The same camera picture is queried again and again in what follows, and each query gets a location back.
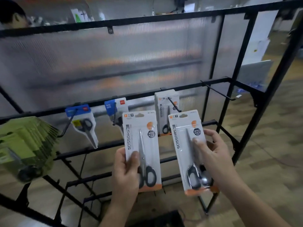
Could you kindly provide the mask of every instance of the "stack of green packages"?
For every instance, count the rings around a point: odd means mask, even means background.
[[[37,117],[11,119],[0,127],[0,164],[22,183],[47,175],[59,130]]]

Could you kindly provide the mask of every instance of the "fingernail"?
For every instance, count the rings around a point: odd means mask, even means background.
[[[132,155],[133,155],[136,159],[139,158],[139,152],[138,152],[138,151],[134,151],[134,152],[132,153]]]

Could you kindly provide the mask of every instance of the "hand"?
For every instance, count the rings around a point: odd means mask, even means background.
[[[220,135],[209,129],[203,129],[204,134],[211,136],[214,143],[201,142],[193,139],[194,145],[201,150],[204,166],[218,185],[219,189],[225,193],[230,187],[236,186],[242,180],[234,168],[229,150]]]
[[[113,170],[113,192],[111,206],[121,209],[128,215],[139,191],[139,153],[134,151],[126,162],[125,148],[119,148],[115,155]]]

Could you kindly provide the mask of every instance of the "blue and white scissors package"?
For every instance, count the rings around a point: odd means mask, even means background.
[[[83,104],[74,107],[67,107],[65,112],[69,119],[74,115],[74,118],[71,121],[74,129],[77,132],[84,134],[91,142],[93,148],[97,149],[98,139],[95,133],[96,120],[89,105]]]
[[[180,103],[179,93],[175,90],[156,92],[154,94],[154,105],[157,113],[157,128],[160,136],[171,133],[168,115],[177,112],[171,101],[178,107]]]
[[[128,112],[128,105],[126,98],[112,99],[104,102],[106,112],[109,116],[109,119],[115,124],[118,125],[123,135],[123,126],[122,126],[122,114],[123,112]]]
[[[179,163],[184,192],[187,196],[199,195],[209,189],[213,180],[203,166],[203,157],[193,145],[193,138],[206,142],[197,110],[169,115],[175,150]]]
[[[139,192],[160,190],[161,169],[154,110],[123,113],[123,129],[126,160],[133,151],[140,154]]]

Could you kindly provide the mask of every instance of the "person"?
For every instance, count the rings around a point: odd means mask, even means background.
[[[0,22],[5,29],[28,27],[24,10],[13,0],[0,0]]]
[[[231,201],[246,227],[290,227],[270,206],[264,203],[237,174],[228,147],[214,130],[204,129],[213,143],[193,139],[201,151],[204,166],[217,183],[220,191]],[[112,201],[100,227],[122,227],[127,221],[139,190],[137,168],[139,153],[133,152],[125,160],[125,148],[117,150],[113,170]]]

